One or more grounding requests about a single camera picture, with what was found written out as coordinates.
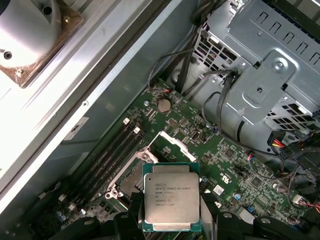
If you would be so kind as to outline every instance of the motherboard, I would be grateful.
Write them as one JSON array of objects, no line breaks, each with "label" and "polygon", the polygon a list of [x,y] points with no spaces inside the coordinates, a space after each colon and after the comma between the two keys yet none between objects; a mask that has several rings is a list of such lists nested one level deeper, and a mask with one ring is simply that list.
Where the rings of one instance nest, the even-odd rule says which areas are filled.
[{"label": "motherboard", "polygon": [[[144,158],[146,151],[155,159]],[[271,216],[286,223],[287,217],[298,219],[304,214],[290,207],[282,182],[251,172],[248,153],[220,136],[199,109],[159,80],[155,89],[147,88],[124,112],[70,176],[69,184],[61,187],[57,203],[31,228],[48,239],[84,216],[105,222],[110,215],[126,211],[131,194],[143,190],[142,168],[150,162],[199,162],[200,192],[213,193],[221,211],[236,213],[246,222]],[[273,174],[258,160],[253,166],[261,175]],[[146,232],[145,236],[147,240],[205,239],[200,232]]]}]

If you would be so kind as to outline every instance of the cpu processor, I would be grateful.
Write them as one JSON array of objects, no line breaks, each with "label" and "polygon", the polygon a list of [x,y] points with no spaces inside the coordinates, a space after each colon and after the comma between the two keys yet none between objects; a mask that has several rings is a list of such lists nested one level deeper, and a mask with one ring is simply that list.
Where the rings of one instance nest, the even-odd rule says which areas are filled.
[{"label": "cpu processor", "polygon": [[142,172],[143,230],[201,231],[199,163],[146,163]]}]

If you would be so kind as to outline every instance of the sticker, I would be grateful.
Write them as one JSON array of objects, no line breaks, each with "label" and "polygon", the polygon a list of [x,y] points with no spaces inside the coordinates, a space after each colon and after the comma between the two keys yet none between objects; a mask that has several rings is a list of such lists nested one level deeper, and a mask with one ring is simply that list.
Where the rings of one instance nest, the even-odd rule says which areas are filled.
[{"label": "sticker", "polygon": [[214,203],[218,209],[221,208],[222,204],[220,202],[215,201]]},{"label": "sticker", "polygon": [[71,140],[75,137],[75,135],[79,132],[79,130],[85,125],[88,121],[89,117],[83,116],[78,123],[72,128],[72,130],[65,136],[64,141]]},{"label": "sticker", "polygon": [[215,188],[213,189],[213,191],[218,194],[219,196],[224,192],[224,188],[222,188],[221,186],[217,185],[215,186]]}]

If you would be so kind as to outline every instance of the green circuit board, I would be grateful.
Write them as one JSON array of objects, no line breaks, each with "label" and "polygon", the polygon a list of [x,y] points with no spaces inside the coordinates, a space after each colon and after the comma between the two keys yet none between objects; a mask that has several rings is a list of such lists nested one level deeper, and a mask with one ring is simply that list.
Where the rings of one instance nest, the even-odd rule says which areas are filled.
[{"label": "green circuit board", "polygon": [[[168,86],[162,81],[156,87],[159,90],[164,88]],[[170,111],[166,113],[159,112],[157,108],[159,100],[163,98],[171,102]],[[235,212],[240,206],[253,207],[253,215],[269,215],[283,222],[287,216],[303,214],[303,211],[290,208],[285,194],[275,190],[274,185],[281,186],[281,182],[254,175],[250,171],[247,154],[209,129],[200,116],[200,111],[174,90],[163,93],[146,89],[91,155],[96,156],[101,152],[125,118],[138,122],[146,134],[135,150],[147,146],[160,131],[180,140],[200,162],[200,177],[207,180],[207,189],[215,193],[222,210]],[[152,143],[151,149],[159,152],[169,162],[189,161],[176,145],[162,137]],[[260,174],[272,175],[271,170],[259,161],[253,163]],[[235,200],[235,194],[239,194],[241,198]]]},{"label": "green circuit board", "polygon": [[[110,180],[123,168],[137,150],[148,146],[161,131],[164,131],[170,137],[183,143],[189,153],[196,158],[196,161],[199,161],[199,176],[205,185],[205,190],[215,194],[222,211],[236,213],[239,208],[243,207],[244,209],[250,209],[253,216],[271,216],[284,223],[285,218],[288,216],[300,217],[304,214],[303,211],[291,208],[287,202],[286,195],[276,191],[275,185],[282,186],[281,182],[277,180],[265,180],[254,175],[248,165],[248,156],[241,148],[225,140],[219,133],[214,132],[214,129],[209,129],[201,117],[199,109],[189,103],[179,93],[174,90],[167,93],[160,91],[165,88],[167,89],[168,86],[160,80],[155,87],[155,89],[159,91],[146,89],[142,92],[122,117],[105,134],[102,141],[84,160],[73,176],[71,176],[74,181],[82,176],[83,172],[93,164],[93,161],[104,151],[106,146],[112,142],[114,135],[117,134],[125,119],[136,122],[144,132],[144,137],[130,150],[128,157],[121,160],[119,167],[100,188],[99,194],[89,203],[86,212],[87,216],[95,216],[104,222],[108,219],[108,215],[127,210],[128,206],[125,206],[122,202],[118,202],[117,199],[112,198],[107,200],[104,198]],[[170,102],[170,108],[167,112],[161,112],[158,109],[158,103],[163,99],[169,100]],[[161,136],[157,137],[152,143],[150,151],[163,162],[190,161],[181,153],[176,145],[172,145]],[[123,175],[116,181],[116,185],[121,186],[121,183],[128,178],[131,171],[134,171],[138,164],[141,165],[143,163],[137,159],[132,162]],[[271,170],[258,160],[255,160],[253,165],[260,174],[264,176],[272,175]],[[139,174],[141,181],[135,177],[136,179],[132,182],[132,189],[138,192],[141,191],[141,167],[139,169],[137,168],[136,171],[138,171],[138,173],[141,172],[141,174]],[[99,208],[101,202],[104,203],[104,208],[99,209],[98,212],[97,208]],[[64,222],[66,226],[80,217],[68,209],[64,211],[66,212],[65,215],[69,216]],[[182,232],[179,235],[177,234],[177,232],[167,232],[163,235],[153,235],[153,238],[147,237],[147,239],[205,239],[204,236],[199,235],[198,232]]]}]

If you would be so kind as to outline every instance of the cable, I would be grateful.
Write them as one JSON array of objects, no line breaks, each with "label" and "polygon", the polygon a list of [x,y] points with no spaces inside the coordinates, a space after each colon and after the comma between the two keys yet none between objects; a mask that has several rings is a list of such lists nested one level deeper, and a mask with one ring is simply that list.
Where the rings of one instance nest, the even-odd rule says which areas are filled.
[{"label": "cable", "polygon": [[156,62],[155,64],[153,65],[150,73],[149,73],[149,77],[148,77],[148,80],[147,80],[147,86],[148,86],[148,89],[151,91],[151,92],[162,92],[163,90],[162,89],[153,89],[151,87],[151,80],[152,80],[152,77],[153,77],[153,74],[154,74],[154,71],[157,67],[157,65],[164,59],[168,58],[168,57],[172,57],[172,56],[177,56],[177,55],[180,55],[180,54],[186,54],[186,53],[189,53],[189,52],[192,52],[194,51],[195,49],[194,48],[191,48],[191,49],[187,49],[187,50],[182,50],[182,51],[176,51],[174,53],[170,53],[170,54],[166,54],[166,55],[163,55],[162,57],[160,57]]},{"label": "cable", "polygon": [[245,121],[241,121],[239,126],[238,126],[238,129],[236,130],[236,140],[240,143],[240,134],[241,134],[241,130],[242,130],[242,127],[244,126],[245,124]]},{"label": "cable", "polygon": [[182,96],[187,96],[193,89],[195,89],[202,81],[205,81],[208,76],[210,75],[226,75],[231,73],[230,70],[215,70],[215,71],[208,71],[200,75],[195,82],[182,93]]},{"label": "cable", "polygon": [[[195,29],[193,36],[191,37],[190,42],[187,45],[187,49],[193,48],[195,46],[196,40],[198,37],[198,32]],[[192,51],[187,52],[186,56],[183,59],[183,63],[182,63],[182,67],[181,67],[181,71],[178,75],[178,80],[175,84],[175,90],[178,93],[182,92],[182,89],[184,88],[184,85],[186,83],[186,79],[188,76],[188,71],[189,71],[189,66],[190,66],[190,62],[191,62],[191,58],[192,58]]]},{"label": "cable", "polygon": [[214,129],[215,127],[211,124],[211,122],[209,122],[209,121],[207,120],[206,114],[205,114],[205,107],[206,107],[206,104],[207,104],[208,102],[210,102],[210,100],[211,100],[215,95],[217,95],[217,94],[220,94],[220,92],[219,92],[219,91],[215,91],[214,93],[212,93],[212,94],[204,101],[204,103],[203,103],[203,105],[202,105],[202,108],[201,108],[201,114],[202,114],[202,117],[203,117],[205,123],[208,124],[209,127],[212,128],[212,129]]},{"label": "cable", "polygon": [[269,176],[264,176],[262,174],[260,174],[259,172],[257,172],[255,169],[254,169],[254,166],[252,164],[252,160],[256,159],[252,154],[249,155],[248,157],[248,163],[249,163],[249,166],[250,166],[250,169],[251,171],[255,174],[255,175],[258,175],[259,177],[261,177],[262,179],[267,179],[267,180],[281,180],[281,179],[286,179],[287,177],[289,177],[291,174],[293,174],[294,172],[290,172],[286,175],[283,175],[283,176],[276,176],[276,177],[269,177]]},{"label": "cable", "polygon": [[291,186],[292,186],[292,183],[294,182],[294,179],[295,179],[299,169],[300,169],[300,166],[298,165],[298,166],[296,166],[295,170],[293,171],[292,177],[291,177],[291,179],[289,181],[288,191],[286,192],[286,199],[287,199],[288,203],[291,205],[291,207],[293,207],[295,209],[298,209],[298,210],[306,210],[306,209],[309,209],[309,207],[298,207],[298,206],[295,206],[293,204],[293,202],[291,201],[291,199],[290,199]]},{"label": "cable", "polygon": [[236,73],[235,72],[231,72],[226,77],[224,87],[222,89],[222,92],[220,94],[220,98],[218,100],[218,105],[217,105],[217,108],[216,108],[216,124],[217,124],[218,131],[219,131],[220,135],[223,136],[225,139],[229,140],[234,145],[237,145],[237,146],[239,146],[241,148],[247,149],[247,150],[249,150],[249,151],[251,151],[253,153],[266,155],[266,156],[277,157],[278,155],[276,155],[276,154],[265,152],[265,151],[261,151],[261,150],[258,150],[256,148],[247,146],[247,145],[245,145],[245,144],[243,144],[241,142],[238,142],[235,139],[233,139],[233,137],[231,137],[228,133],[222,131],[222,127],[221,127],[222,108],[223,108],[223,105],[225,103],[227,94],[228,94],[228,92],[229,92],[229,90],[230,90],[235,78],[236,78]]}]

